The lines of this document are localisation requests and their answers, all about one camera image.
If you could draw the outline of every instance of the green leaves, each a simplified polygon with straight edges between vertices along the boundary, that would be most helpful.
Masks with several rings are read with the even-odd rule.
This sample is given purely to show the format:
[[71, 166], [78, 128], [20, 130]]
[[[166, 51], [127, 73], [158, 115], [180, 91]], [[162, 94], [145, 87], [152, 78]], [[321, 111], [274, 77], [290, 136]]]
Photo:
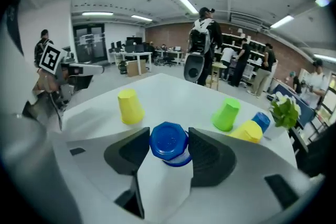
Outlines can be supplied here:
[[276, 122], [276, 127], [285, 127], [287, 129], [295, 126], [296, 121], [299, 117], [298, 111], [295, 109], [295, 105], [287, 99], [285, 102], [272, 101], [271, 105], [273, 107], [273, 116]]

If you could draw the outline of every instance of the loudspeaker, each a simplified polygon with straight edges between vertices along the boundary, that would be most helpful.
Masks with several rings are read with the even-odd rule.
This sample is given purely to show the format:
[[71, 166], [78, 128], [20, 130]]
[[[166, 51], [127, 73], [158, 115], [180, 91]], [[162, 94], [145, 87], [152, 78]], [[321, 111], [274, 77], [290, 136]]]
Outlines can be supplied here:
[[196, 82], [204, 68], [204, 56], [190, 54], [184, 65], [184, 79], [190, 82]]

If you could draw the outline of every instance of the jeans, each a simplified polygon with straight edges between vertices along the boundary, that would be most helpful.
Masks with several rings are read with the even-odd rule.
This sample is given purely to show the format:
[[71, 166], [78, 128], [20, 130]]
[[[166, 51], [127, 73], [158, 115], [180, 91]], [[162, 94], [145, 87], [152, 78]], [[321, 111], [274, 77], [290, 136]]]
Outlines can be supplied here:
[[227, 75], [229, 74], [229, 66], [230, 66], [230, 62], [227, 62], [227, 61], [221, 61], [223, 65], [225, 65], [227, 68], [225, 69], [222, 69], [221, 70], [221, 78], [227, 80]]

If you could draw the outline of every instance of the green cup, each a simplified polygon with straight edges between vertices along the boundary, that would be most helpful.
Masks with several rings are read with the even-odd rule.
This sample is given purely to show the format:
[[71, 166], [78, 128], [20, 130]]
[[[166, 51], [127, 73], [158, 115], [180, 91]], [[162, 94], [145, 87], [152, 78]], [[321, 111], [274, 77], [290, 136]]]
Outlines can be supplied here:
[[233, 123], [240, 109], [240, 103], [237, 99], [227, 98], [222, 107], [212, 116], [212, 123], [216, 128], [223, 132], [231, 131]]

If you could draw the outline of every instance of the potted plant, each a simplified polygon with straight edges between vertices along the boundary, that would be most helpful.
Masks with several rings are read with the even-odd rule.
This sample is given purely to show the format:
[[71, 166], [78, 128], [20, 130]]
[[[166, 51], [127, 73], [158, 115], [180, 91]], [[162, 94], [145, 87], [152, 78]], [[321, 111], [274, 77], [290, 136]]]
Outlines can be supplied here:
[[281, 92], [272, 94], [270, 112], [274, 118], [274, 123], [264, 133], [264, 137], [273, 139], [278, 137], [284, 131], [294, 127], [297, 119], [301, 115], [301, 109], [296, 104], [295, 97], [282, 95]]

